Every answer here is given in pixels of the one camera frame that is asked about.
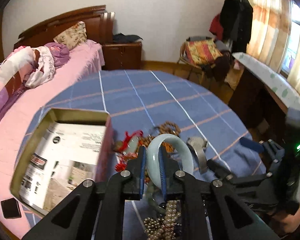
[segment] pink bedsheet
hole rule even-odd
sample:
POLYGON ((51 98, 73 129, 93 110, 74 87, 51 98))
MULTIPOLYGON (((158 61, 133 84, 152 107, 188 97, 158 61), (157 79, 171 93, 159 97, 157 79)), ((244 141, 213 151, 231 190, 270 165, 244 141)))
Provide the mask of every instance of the pink bedsheet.
MULTIPOLYGON (((38 109, 58 93, 82 77, 101 70, 104 65, 102 47, 88 40, 70 52, 70 60, 56 71, 53 80, 27 90, 11 106, 0 121, 0 202, 13 197, 9 191, 15 158, 23 136, 38 109)), ((5 219, 0 205, 0 221, 18 238, 29 231, 29 223, 21 207, 22 217, 5 219)))

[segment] purple pillow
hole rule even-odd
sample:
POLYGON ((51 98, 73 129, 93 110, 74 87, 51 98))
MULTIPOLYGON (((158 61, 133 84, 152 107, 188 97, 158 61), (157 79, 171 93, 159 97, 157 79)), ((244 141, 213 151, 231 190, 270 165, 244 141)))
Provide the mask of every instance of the purple pillow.
POLYGON ((63 66, 69 61, 70 51, 66 45, 56 42, 49 42, 45 46, 49 48, 52 54, 52 57, 54 59, 54 66, 56 69, 63 66))

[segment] nightstand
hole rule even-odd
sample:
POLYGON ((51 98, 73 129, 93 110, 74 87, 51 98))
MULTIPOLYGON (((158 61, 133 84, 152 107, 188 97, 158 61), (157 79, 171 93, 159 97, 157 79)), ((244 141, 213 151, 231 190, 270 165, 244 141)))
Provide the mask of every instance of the nightstand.
POLYGON ((103 70, 140 69, 142 43, 105 44, 102 46, 103 70))

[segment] open box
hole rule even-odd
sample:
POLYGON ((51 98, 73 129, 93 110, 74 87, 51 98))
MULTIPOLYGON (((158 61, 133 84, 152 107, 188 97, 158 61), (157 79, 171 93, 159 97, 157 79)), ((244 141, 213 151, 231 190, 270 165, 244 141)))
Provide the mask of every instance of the open box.
POLYGON ((46 215, 85 179, 106 179, 113 129, 99 110, 51 108, 23 148, 11 194, 46 215))

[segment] cabinet door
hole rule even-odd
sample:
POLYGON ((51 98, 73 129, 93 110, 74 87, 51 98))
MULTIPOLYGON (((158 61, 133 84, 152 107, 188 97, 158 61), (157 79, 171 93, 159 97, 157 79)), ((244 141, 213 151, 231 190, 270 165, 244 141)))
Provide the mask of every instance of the cabinet door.
POLYGON ((122 69, 122 48, 118 46, 104 46, 102 48, 105 65, 104 70, 122 69))
POLYGON ((127 45, 122 55, 123 69, 140 69, 141 66, 141 45, 127 45))

